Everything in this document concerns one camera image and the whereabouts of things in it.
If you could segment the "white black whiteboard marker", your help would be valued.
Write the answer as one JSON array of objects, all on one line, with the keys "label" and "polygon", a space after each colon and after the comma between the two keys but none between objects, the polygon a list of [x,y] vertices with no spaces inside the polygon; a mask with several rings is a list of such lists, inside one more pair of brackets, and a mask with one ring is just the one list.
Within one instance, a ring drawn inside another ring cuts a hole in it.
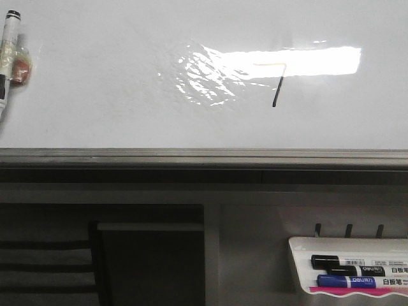
[{"label": "white black whiteboard marker", "polygon": [[25,85],[31,75],[29,51],[18,45],[21,14],[9,10],[5,17],[1,38],[1,117],[8,104],[12,84]]}]

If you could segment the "white whiteboard surface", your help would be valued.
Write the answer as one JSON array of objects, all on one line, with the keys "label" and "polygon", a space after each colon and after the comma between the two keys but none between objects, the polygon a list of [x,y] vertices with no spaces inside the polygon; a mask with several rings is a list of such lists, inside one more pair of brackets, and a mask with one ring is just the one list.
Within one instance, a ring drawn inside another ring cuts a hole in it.
[{"label": "white whiteboard surface", "polygon": [[4,148],[406,149],[406,1],[2,1]]}]

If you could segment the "blue capped whiteboard marker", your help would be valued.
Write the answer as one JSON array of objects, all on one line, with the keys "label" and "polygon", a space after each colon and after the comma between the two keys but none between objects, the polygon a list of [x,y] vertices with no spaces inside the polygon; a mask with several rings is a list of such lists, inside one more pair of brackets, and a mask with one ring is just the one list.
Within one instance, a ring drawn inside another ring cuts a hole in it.
[{"label": "blue capped whiteboard marker", "polygon": [[407,289],[407,277],[318,275],[317,285],[325,288]]}]

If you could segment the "black tray hook left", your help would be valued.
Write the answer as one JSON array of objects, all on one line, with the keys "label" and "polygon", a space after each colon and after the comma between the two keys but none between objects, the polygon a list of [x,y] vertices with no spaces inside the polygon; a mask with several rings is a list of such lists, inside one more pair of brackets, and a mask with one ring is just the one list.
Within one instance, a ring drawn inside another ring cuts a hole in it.
[{"label": "black tray hook left", "polygon": [[319,237],[320,237],[321,227],[322,227],[322,224],[321,224],[321,223],[316,223],[315,228],[314,228],[314,236],[315,236],[316,238],[319,238]]}]

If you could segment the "black tray hook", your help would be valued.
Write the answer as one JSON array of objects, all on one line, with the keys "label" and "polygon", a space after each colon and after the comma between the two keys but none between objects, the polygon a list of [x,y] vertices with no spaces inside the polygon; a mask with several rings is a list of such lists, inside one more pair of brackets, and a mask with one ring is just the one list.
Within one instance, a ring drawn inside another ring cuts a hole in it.
[{"label": "black tray hook", "polygon": [[353,230],[353,224],[347,224],[344,237],[351,238],[352,230]]},{"label": "black tray hook", "polygon": [[320,237],[321,227],[322,227],[322,224],[321,224],[321,223],[316,223],[315,228],[314,228],[314,236],[315,236],[316,238],[319,238],[319,237]]},{"label": "black tray hook", "polygon": [[378,227],[377,227],[377,232],[376,232],[375,237],[378,238],[378,239],[382,238],[383,237],[383,231],[384,231],[384,225],[379,224]]}]

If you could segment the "white plastic marker tray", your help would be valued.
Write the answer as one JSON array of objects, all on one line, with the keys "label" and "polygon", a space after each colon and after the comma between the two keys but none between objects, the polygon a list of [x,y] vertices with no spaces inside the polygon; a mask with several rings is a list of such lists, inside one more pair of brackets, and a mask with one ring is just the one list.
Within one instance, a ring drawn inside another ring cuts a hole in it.
[{"label": "white plastic marker tray", "polygon": [[343,296],[331,293],[313,293],[310,287],[317,284],[319,270],[312,268],[311,256],[336,255],[349,260],[378,260],[391,258],[404,260],[407,240],[395,238],[314,238],[289,239],[289,264],[295,282],[299,305],[407,305],[406,293],[385,293],[374,296],[368,293],[348,293]]}]

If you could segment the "black capped marker upper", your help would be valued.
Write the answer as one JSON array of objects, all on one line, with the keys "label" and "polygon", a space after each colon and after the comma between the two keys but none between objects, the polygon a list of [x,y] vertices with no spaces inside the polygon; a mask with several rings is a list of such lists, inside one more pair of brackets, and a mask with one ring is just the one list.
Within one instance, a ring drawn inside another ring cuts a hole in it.
[{"label": "black capped marker upper", "polygon": [[311,256],[313,269],[327,266],[407,266],[407,258],[369,255],[320,255]]}]

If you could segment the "black capped marker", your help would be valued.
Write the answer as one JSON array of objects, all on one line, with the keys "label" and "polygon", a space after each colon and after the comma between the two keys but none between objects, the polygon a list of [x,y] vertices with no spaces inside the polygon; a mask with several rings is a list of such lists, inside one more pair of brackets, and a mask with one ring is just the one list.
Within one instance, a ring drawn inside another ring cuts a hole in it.
[{"label": "black capped marker", "polygon": [[311,256],[313,269],[327,266],[407,266],[407,258],[369,255],[320,255]]},{"label": "black capped marker", "polygon": [[370,276],[370,277],[406,277],[407,267],[398,266],[330,266],[329,275]]}]

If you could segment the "black tray hook middle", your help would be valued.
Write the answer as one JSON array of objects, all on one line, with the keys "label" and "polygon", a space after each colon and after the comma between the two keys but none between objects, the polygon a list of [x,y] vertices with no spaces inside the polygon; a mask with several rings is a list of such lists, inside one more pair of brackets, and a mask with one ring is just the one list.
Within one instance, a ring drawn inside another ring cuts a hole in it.
[{"label": "black tray hook middle", "polygon": [[353,230],[353,224],[347,224],[344,237],[351,238],[352,230]]}]

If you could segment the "black tray hook right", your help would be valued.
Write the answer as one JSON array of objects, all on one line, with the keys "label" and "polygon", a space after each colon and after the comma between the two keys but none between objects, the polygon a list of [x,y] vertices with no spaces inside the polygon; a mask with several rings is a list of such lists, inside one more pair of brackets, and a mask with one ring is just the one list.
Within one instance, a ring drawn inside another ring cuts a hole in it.
[{"label": "black tray hook right", "polygon": [[376,232],[375,237],[378,238],[378,239],[382,238],[383,237],[383,231],[384,231],[384,225],[379,224],[378,227],[377,227],[377,232]]}]

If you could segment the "black capped marker middle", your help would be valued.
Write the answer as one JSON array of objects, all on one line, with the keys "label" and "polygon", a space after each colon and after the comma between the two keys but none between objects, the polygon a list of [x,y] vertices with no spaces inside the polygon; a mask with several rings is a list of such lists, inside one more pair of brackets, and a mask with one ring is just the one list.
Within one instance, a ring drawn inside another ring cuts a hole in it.
[{"label": "black capped marker middle", "polygon": [[406,277],[407,267],[398,266],[330,266],[329,275],[370,276],[370,277]]}]

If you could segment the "dark slatted chair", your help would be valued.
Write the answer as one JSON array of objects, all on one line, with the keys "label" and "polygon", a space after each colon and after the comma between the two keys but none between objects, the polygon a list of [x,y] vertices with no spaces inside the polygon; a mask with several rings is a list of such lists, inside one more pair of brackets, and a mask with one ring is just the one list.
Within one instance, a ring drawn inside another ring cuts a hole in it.
[{"label": "dark slatted chair", "polygon": [[92,284],[2,284],[2,294],[14,295],[79,295],[96,293],[99,305],[113,305],[112,287],[108,269],[100,222],[91,221],[87,225],[88,239],[68,241],[29,241],[2,240],[1,250],[14,251],[45,251],[62,253],[65,251],[88,250],[90,263],[1,263],[2,272],[20,272],[36,274],[42,277],[49,275],[80,275],[90,273]]}]

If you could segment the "grey aluminium whiteboard frame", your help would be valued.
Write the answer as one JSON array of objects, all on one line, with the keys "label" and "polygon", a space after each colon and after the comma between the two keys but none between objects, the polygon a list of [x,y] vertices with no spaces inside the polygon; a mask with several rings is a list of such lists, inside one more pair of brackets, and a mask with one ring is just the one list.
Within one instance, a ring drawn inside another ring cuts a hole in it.
[{"label": "grey aluminium whiteboard frame", "polygon": [[405,185],[407,151],[2,149],[1,181]]}]

